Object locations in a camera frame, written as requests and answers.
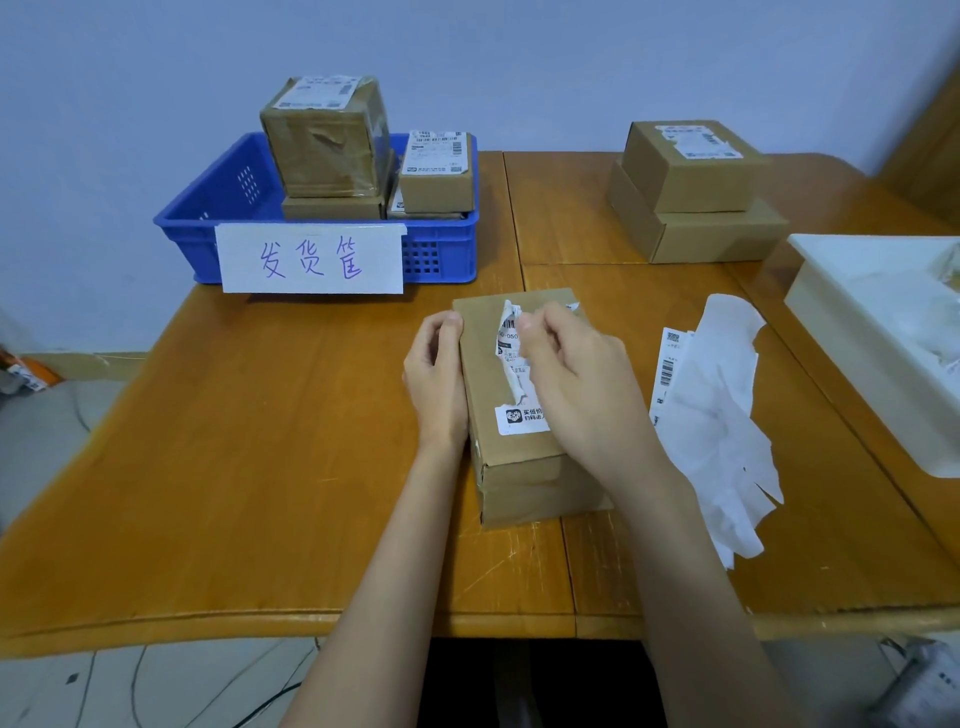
orange object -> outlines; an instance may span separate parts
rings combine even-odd
[[[60,384],[63,381],[62,376],[36,359],[29,356],[21,359],[3,349],[0,349],[0,366],[12,375],[24,379],[27,386],[35,392]]]

blue plastic crate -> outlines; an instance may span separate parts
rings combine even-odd
[[[406,151],[408,137],[405,133],[390,135],[397,159]],[[468,283],[476,278],[480,166],[475,143],[471,163],[475,204],[465,219],[384,221],[386,225],[407,226],[400,243],[404,282]],[[154,218],[154,223],[180,246],[193,266],[197,283],[219,283],[220,259],[214,228],[220,223],[284,223],[280,209],[283,196],[267,136],[263,132],[248,133],[177,195]],[[351,221],[335,224],[349,225]]]

table edge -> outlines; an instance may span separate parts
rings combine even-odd
[[[822,615],[751,615],[757,638],[770,642],[839,635],[926,635],[960,629],[960,606],[877,609]],[[577,615],[581,640],[643,640],[643,617]]]
[[[85,624],[0,637],[0,659],[87,652],[137,644],[193,642],[256,637],[320,637],[329,634],[341,612],[250,613],[136,619]],[[571,614],[438,613],[434,637],[573,638]]]

cable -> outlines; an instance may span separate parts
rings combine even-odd
[[[273,703],[277,698],[282,697],[283,695],[287,694],[289,691],[296,690],[302,684],[303,684],[303,681],[301,680],[300,682],[294,683],[293,685],[284,688],[280,692],[275,693],[271,697],[268,697],[266,700],[264,700],[262,703],[256,706],[256,708],[251,710],[243,720],[241,720],[239,723],[234,723],[232,726],[230,726],[230,728],[243,728],[243,726],[247,725],[247,723],[249,723],[251,720],[253,720],[256,717],[256,714],[258,714],[260,711],[264,710],[265,708],[269,708],[270,704]]]
[[[130,681],[130,709],[133,713],[133,723],[136,725],[136,728],[143,728],[143,724],[140,723],[140,718],[136,714],[136,676],[140,674],[140,663],[143,662],[143,656],[147,654],[147,645],[143,645],[143,649],[140,650],[140,657],[136,661],[136,667],[133,668],[133,678]]]
[[[901,647],[899,644],[897,644],[897,643],[895,643],[893,640],[891,640],[889,637],[884,637],[882,640],[880,640],[880,644],[882,644],[882,645],[885,646],[885,647],[890,647],[891,649],[893,649],[893,650],[895,650],[896,652],[898,652],[899,655],[900,655],[904,660],[906,659],[906,650],[903,649],[903,647]]]
[[[94,650],[90,656],[90,670],[86,673],[86,685],[84,685],[84,697],[80,699],[80,710],[77,712],[77,722],[73,728],[80,728],[80,721],[84,719],[84,708],[86,707],[86,694],[90,691],[90,679],[93,677],[93,664],[97,661],[97,653]]]
[[[319,652],[319,651],[320,651],[320,642],[317,640],[317,638],[314,638],[313,644],[314,644],[314,647],[316,647],[317,651]],[[197,718],[199,718],[199,717],[206,711],[207,708],[209,708],[211,705],[213,705],[213,703],[216,701],[216,699],[217,699],[218,697],[220,697],[220,696],[224,693],[224,691],[225,691],[227,688],[229,688],[230,685],[232,685],[232,684],[234,683],[234,681],[236,681],[237,678],[239,678],[239,677],[240,677],[242,674],[244,674],[247,670],[249,670],[251,667],[253,667],[253,666],[256,665],[258,662],[260,662],[260,660],[262,660],[264,657],[266,657],[268,654],[270,654],[273,650],[275,650],[277,647],[279,647],[279,645],[280,645],[280,642],[277,642],[277,643],[274,644],[272,647],[270,647],[270,649],[266,650],[262,655],[260,655],[259,657],[257,657],[253,662],[251,662],[249,665],[247,665],[247,666],[244,667],[242,670],[240,670],[239,672],[237,672],[233,677],[231,677],[231,678],[229,679],[229,681],[227,682],[227,684],[224,685],[224,686],[220,689],[220,691],[219,691],[216,695],[213,696],[213,698],[210,700],[210,702],[208,702],[206,705],[204,705],[203,709],[202,709],[199,713],[197,713],[195,716],[193,716],[192,718],[190,718],[190,721],[186,724],[186,726],[184,726],[184,728],[188,728]],[[133,668],[133,677],[132,677],[132,679],[131,679],[131,681],[130,681],[130,707],[131,707],[131,712],[132,712],[132,715],[133,715],[133,723],[134,723],[134,725],[136,725],[136,728],[143,728],[143,724],[140,722],[140,717],[139,717],[139,715],[138,715],[137,712],[136,712],[136,680],[137,680],[137,678],[138,678],[139,675],[140,675],[140,665],[143,663],[143,656],[147,653],[147,647],[148,647],[148,645],[145,644],[145,645],[143,645],[143,649],[140,650],[140,657],[137,658],[136,667]],[[269,707],[271,706],[271,704],[272,704],[275,700],[277,700],[278,698],[282,697],[282,696],[285,695],[286,693],[288,693],[288,692],[290,692],[290,691],[292,691],[292,690],[295,690],[296,688],[299,688],[299,687],[303,684],[303,681],[302,681],[302,680],[301,680],[300,682],[294,684],[294,685],[288,685],[288,683],[289,683],[291,680],[293,680],[294,675],[297,674],[297,670],[299,670],[299,669],[300,669],[300,666],[303,665],[304,662],[306,662],[306,659],[310,656],[310,654],[311,654],[312,652],[313,652],[313,650],[311,649],[309,652],[307,652],[305,655],[303,655],[303,657],[302,657],[302,658],[300,659],[300,661],[297,663],[297,666],[294,668],[294,671],[290,673],[290,677],[287,678],[286,683],[283,684],[283,689],[282,689],[282,690],[280,690],[279,692],[275,693],[275,694],[272,695],[271,697],[268,697],[266,700],[264,700],[262,703],[260,703],[260,705],[258,705],[258,706],[257,706],[256,708],[254,708],[249,714],[247,714],[247,716],[244,717],[243,720],[241,720],[239,723],[236,723],[236,724],[233,726],[233,728],[241,728],[241,726],[246,725],[246,724],[249,723],[251,720],[253,720],[253,719],[257,716],[257,714],[259,714],[261,711],[266,710],[267,708],[269,708]],[[90,662],[90,672],[91,672],[91,673],[93,672],[93,662],[92,662],[92,661]],[[90,675],[87,675],[87,687],[88,687],[88,688],[89,688],[89,680],[90,680]],[[84,702],[85,702],[85,701],[86,701],[86,689],[84,689]],[[82,704],[81,704],[81,714],[83,713],[83,710],[84,710],[84,706],[83,706],[83,703],[82,703]],[[77,717],[77,725],[76,725],[74,728],[79,728],[79,726],[80,726],[80,718]]]
[[[80,392],[78,392],[78,389],[80,388],[80,381],[78,379],[74,379],[70,383],[73,384],[73,386],[70,387],[70,399],[73,400],[73,414],[77,417],[77,422],[80,423],[80,427],[89,432],[90,425],[86,423],[84,415],[80,411]]]
[[[227,684],[224,685],[222,688],[220,688],[220,692],[218,692],[216,695],[214,695],[213,697],[211,697],[211,698],[210,698],[210,702],[208,702],[206,705],[204,705],[203,709],[202,709],[199,713],[197,713],[195,716],[193,716],[192,718],[190,718],[190,722],[188,722],[185,726],[183,726],[183,728],[190,728],[190,726],[194,724],[194,722],[197,720],[197,718],[199,718],[199,717],[202,716],[204,713],[206,713],[206,709],[209,708],[211,705],[213,705],[213,704],[216,702],[217,698],[220,697],[221,695],[223,695],[224,692],[227,691],[227,688],[229,688],[231,685],[233,685],[233,683],[235,683],[235,682],[237,681],[237,679],[238,679],[241,675],[243,675],[247,670],[249,670],[251,667],[253,667],[254,665],[256,665],[258,662],[260,662],[263,658],[265,658],[267,655],[269,655],[271,652],[273,652],[273,651],[274,651],[275,649],[277,649],[279,646],[280,646],[280,640],[277,640],[276,643],[274,643],[273,646],[271,646],[268,650],[266,650],[262,655],[260,655],[260,656],[259,656],[258,658],[256,658],[253,662],[251,662],[249,665],[247,665],[247,666],[244,667],[242,670],[240,670],[240,671],[237,672],[235,675],[233,675],[233,677],[231,677],[231,678],[227,681]]]
[[[316,637],[313,638],[313,644],[314,644],[314,646],[317,648],[317,651],[320,652],[320,641],[317,640]],[[278,700],[279,698],[281,698],[281,697],[282,697],[283,695],[285,695],[286,693],[288,693],[288,692],[290,692],[290,691],[292,691],[292,690],[296,690],[297,688],[299,688],[299,687],[303,684],[303,681],[302,681],[302,680],[300,680],[298,683],[295,683],[294,685],[290,685],[290,686],[288,686],[287,683],[289,683],[291,680],[294,679],[294,675],[297,674],[297,670],[300,669],[300,666],[303,665],[303,663],[306,662],[306,659],[307,659],[312,653],[313,653],[313,650],[310,650],[310,651],[307,652],[305,655],[303,655],[303,659],[300,660],[300,663],[297,665],[297,667],[294,669],[294,671],[290,673],[290,677],[287,678],[287,682],[283,684],[282,690],[280,690],[280,691],[274,693],[273,695],[271,695],[270,697],[268,697],[266,700],[264,700],[262,703],[260,703],[256,708],[254,708],[252,711],[250,711],[249,713],[247,713],[247,716],[244,717],[239,723],[234,723],[232,726],[230,726],[230,728],[243,728],[243,726],[247,725],[247,723],[249,723],[251,720],[253,720],[253,719],[256,718],[258,715],[260,715],[260,713],[266,711],[271,705],[274,704],[274,702],[275,702],[276,700]]]

brown cardboard box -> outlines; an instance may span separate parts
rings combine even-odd
[[[418,163],[416,157],[414,133],[407,143],[400,173],[396,178],[403,194],[406,212],[470,212],[473,210],[473,176],[479,172],[473,169],[472,134],[466,134],[466,156],[463,163],[466,169],[458,174],[423,175],[410,174],[411,166]]]
[[[390,131],[380,86],[365,76],[343,109],[277,109],[290,79],[260,112],[290,197],[376,197],[388,173]]]
[[[498,528],[611,508],[600,485],[567,455],[552,432],[501,435],[494,409],[514,402],[495,353],[503,304],[524,311],[547,301],[574,303],[569,288],[458,299],[464,317],[460,354],[467,386],[470,454],[485,528]],[[584,316],[583,309],[575,313]]]
[[[466,214],[464,212],[407,212],[400,185],[395,184],[390,202],[387,204],[387,217],[390,220],[463,220]]]
[[[394,168],[390,151],[388,169]],[[387,213],[390,175],[380,183],[376,197],[285,197],[280,204],[284,220],[383,220]]]
[[[618,161],[607,200],[651,263],[762,260],[790,232],[790,224],[759,198],[745,212],[651,212]]]
[[[677,139],[671,141],[658,127],[706,127],[708,133],[668,129]],[[767,164],[764,155],[718,121],[635,121],[623,153],[623,168],[654,212],[746,210]]]

